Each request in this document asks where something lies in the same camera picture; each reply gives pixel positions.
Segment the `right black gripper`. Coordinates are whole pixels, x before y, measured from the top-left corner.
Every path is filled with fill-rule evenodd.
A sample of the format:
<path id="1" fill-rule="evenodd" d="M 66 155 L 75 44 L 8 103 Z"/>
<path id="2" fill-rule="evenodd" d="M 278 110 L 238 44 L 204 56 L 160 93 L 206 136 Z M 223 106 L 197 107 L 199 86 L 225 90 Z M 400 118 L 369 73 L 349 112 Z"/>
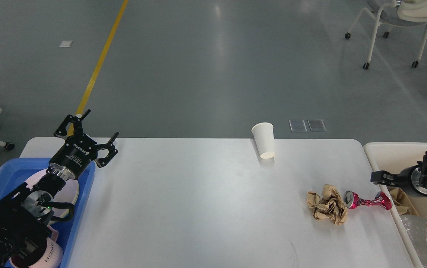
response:
<path id="1" fill-rule="evenodd" d="M 403 169 L 399 174 L 380 170 L 371 173 L 371 182 L 374 185 L 400 187 L 406 194 L 412 197 L 427 197 L 427 189 L 418 184 L 421 175 L 419 165 Z M 398 183 L 400 178 L 403 179 L 401 184 Z"/>

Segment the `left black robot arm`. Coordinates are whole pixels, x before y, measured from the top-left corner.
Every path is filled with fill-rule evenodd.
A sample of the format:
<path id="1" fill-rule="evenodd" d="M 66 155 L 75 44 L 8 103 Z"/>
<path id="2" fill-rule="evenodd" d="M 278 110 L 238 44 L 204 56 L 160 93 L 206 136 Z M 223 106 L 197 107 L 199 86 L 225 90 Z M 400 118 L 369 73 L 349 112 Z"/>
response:
<path id="1" fill-rule="evenodd" d="M 50 221 L 65 222 L 75 215 L 71 202 L 55 201 L 56 195 L 69 180 L 77 180 L 91 163 L 106 166 L 118 153 L 113 134 L 108 142 L 98 144 L 82 128 L 90 113 L 67 115 L 54 136 L 64 139 L 64 145 L 48 162 L 48 169 L 32 187 L 21 183 L 0 200 L 0 268 L 12 258 L 21 259 L 23 268 L 39 265 L 48 253 L 50 266 L 56 267 L 55 240 L 57 232 Z"/>

